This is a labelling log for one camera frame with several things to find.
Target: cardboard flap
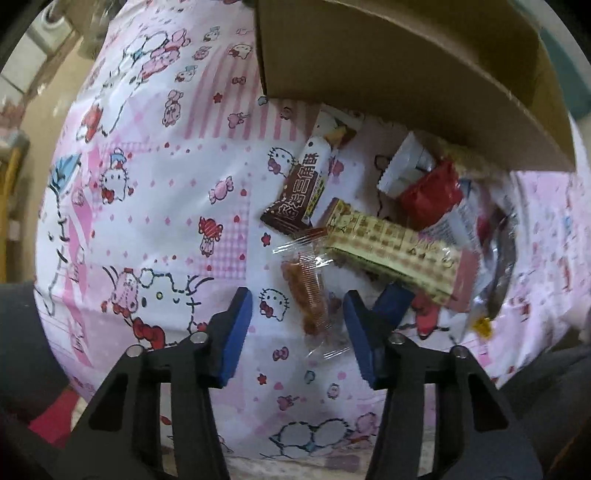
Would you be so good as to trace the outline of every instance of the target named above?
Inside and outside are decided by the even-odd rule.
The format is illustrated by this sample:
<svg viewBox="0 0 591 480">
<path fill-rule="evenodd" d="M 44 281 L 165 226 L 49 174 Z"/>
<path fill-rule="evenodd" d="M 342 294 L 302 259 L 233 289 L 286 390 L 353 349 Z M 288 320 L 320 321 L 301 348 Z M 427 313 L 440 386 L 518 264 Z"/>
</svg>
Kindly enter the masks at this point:
<svg viewBox="0 0 591 480">
<path fill-rule="evenodd" d="M 259 0 L 270 96 L 374 113 L 518 170 L 574 170 L 537 33 L 505 0 Z"/>
</svg>

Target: floor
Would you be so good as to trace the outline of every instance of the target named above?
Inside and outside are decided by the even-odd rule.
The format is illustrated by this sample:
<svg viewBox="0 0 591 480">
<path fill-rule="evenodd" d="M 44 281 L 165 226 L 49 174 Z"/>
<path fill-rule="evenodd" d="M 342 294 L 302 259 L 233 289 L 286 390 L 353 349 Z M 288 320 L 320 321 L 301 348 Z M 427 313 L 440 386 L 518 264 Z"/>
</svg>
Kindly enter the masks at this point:
<svg viewBox="0 0 591 480">
<path fill-rule="evenodd" d="M 66 56 L 53 80 L 27 106 L 21 129 L 31 146 L 22 164 L 16 186 L 14 218 L 21 223 L 21 241 L 11 245 L 13 259 L 9 280 L 32 279 L 35 274 L 37 213 L 47 185 L 47 175 L 56 141 L 70 105 L 86 80 L 93 61 L 78 55 L 80 43 Z"/>
</svg>

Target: dark gray fabric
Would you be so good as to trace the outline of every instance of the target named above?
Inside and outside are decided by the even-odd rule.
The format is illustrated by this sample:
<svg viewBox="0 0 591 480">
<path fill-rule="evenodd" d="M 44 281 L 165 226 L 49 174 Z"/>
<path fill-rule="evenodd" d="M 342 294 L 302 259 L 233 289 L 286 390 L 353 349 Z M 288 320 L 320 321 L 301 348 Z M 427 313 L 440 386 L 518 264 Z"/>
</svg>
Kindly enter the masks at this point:
<svg viewBox="0 0 591 480">
<path fill-rule="evenodd" d="M 0 404 L 30 421 L 67 384 L 41 326 L 33 283 L 0 285 Z"/>
<path fill-rule="evenodd" d="M 547 471 L 591 417 L 591 348 L 548 352 L 502 388 Z"/>
</svg>

